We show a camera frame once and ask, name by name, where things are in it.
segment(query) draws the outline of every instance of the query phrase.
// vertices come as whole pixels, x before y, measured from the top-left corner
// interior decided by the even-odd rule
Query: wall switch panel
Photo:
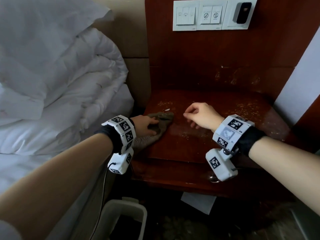
[[[221,30],[228,0],[200,0],[197,30]]]
[[[228,0],[222,29],[248,29],[256,3],[257,0]]]
[[[248,29],[257,0],[178,0],[173,31]]]
[[[196,31],[200,0],[173,2],[173,31]]]

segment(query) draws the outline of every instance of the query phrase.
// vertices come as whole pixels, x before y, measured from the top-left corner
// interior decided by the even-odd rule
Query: white trash bin
[[[128,197],[122,197],[122,200],[110,200],[104,205],[92,240],[109,239],[120,215],[130,216],[142,223],[138,238],[138,240],[142,240],[146,227],[147,210],[139,204],[137,199]]]

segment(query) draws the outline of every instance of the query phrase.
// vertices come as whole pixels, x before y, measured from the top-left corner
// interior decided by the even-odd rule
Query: black wrist strap
[[[245,133],[243,133],[236,145],[238,146],[239,151],[248,157],[250,149],[254,143],[264,136],[266,136],[266,133],[254,126],[251,126]]]
[[[129,119],[129,121],[134,126],[134,122],[132,121],[132,119]],[[94,134],[99,134],[99,133],[105,134],[112,141],[112,144],[113,144],[112,153],[119,153],[119,154],[121,153],[121,149],[123,146],[122,141],[121,141],[121,137],[113,126],[103,125]]]

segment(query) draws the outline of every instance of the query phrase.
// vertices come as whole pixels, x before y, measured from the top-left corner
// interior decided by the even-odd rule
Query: white sleeve
[[[20,233],[8,222],[0,220],[0,240],[22,240]]]

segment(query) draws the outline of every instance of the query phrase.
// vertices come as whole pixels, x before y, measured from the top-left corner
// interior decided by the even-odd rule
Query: person's left arm
[[[154,118],[131,119],[138,137],[154,134],[148,129],[158,123]],[[23,239],[46,238],[112,150],[111,139],[96,134],[53,157],[0,195],[0,220]]]

